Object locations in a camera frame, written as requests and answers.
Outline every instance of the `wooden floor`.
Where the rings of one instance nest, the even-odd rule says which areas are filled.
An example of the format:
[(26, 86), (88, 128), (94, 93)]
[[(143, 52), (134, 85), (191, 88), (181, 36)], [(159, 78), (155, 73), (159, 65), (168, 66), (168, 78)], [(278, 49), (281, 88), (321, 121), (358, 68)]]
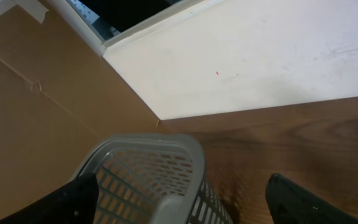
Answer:
[(196, 137), (236, 223), (273, 223), (274, 172), (358, 218), (358, 98), (163, 121)]

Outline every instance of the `cardboard box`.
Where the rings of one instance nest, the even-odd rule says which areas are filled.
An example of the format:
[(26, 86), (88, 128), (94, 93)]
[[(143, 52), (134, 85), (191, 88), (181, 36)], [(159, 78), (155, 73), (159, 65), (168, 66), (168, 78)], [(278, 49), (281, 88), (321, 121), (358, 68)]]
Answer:
[(0, 219), (65, 184), (86, 153), (158, 118), (48, 4), (0, 16)]

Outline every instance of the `black object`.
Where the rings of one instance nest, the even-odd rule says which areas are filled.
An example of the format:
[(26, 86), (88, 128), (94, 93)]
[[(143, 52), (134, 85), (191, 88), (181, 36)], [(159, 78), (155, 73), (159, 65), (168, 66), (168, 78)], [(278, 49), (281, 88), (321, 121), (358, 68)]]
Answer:
[(84, 174), (0, 220), (0, 224), (92, 223), (98, 197), (99, 188), (95, 174)]
[(358, 224), (357, 219), (280, 174), (273, 174), (269, 179), (266, 201), (274, 224)]
[(171, 4), (166, 0), (80, 0), (120, 32), (154, 16)]

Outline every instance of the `gray plastic basket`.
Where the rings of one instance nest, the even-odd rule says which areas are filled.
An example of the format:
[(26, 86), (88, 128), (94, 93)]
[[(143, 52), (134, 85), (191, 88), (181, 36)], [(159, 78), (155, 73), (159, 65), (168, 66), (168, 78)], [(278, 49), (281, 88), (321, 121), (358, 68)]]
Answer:
[(114, 136), (87, 156), (73, 178), (87, 172), (99, 183), (94, 223), (232, 224), (205, 179), (203, 150), (192, 137)]

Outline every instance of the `cardboard seam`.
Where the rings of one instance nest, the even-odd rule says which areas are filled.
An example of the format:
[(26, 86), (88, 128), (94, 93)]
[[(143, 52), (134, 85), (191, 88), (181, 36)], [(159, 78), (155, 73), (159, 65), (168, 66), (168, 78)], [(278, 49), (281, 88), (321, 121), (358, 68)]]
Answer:
[(61, 105), (58, 101), (54, 100), (52, 97), (50, 97), (46, 92), (42, 89), (42, 84), (40, 82), (33, 82), (24, 75), (22, 75), (20, 72), (18, 72), (15, 68), (10, 66), (9, 64), (5, 63), (4, 60), (0, 58), (0, 62), (4, 64), (7, 68), (12, 70), (18, 77), (23, 79), (26, 84), (30, 85), (30, 89), (34, 90), (34, 88), (38, 89), (38, 91), (43, 94), (48, 100), (50, 100), (54, 105), (58, 106), (60, 109), (62, 109), (66, 114), (68, 114), (70, 117), (72, 117), (75, 121), (79, 122), (82, 126), (84, 126), (96, 139), (101, 139), (101, 135), (93, 130), (91, 127), (89, 127), (85, 122), (83, 122), (81, 119), (77, 118), (70, 110), (66, 109), (63, 105)]

